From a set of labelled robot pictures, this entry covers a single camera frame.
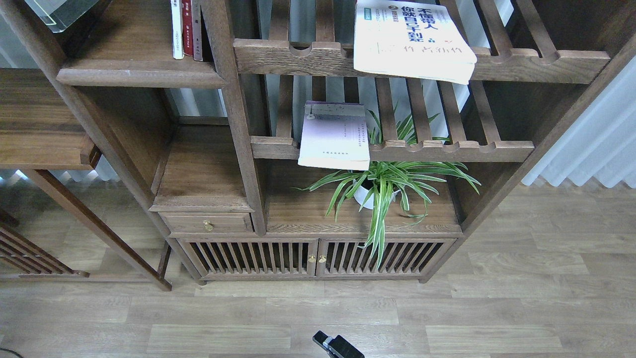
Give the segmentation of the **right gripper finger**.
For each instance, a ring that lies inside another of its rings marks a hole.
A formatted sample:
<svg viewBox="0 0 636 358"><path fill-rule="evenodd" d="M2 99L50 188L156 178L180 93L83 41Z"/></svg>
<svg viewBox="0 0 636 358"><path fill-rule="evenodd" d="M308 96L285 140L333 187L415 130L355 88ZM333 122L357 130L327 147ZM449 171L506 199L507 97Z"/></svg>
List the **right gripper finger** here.
<svg viewBox="0 0 636 358"><path fill-rule="evenodd" d="M320 348L324 349L330 358L364 358L364 354L341 335L333 338L323 333L323 331L317 331L313 335L312 340Z"/></svg>

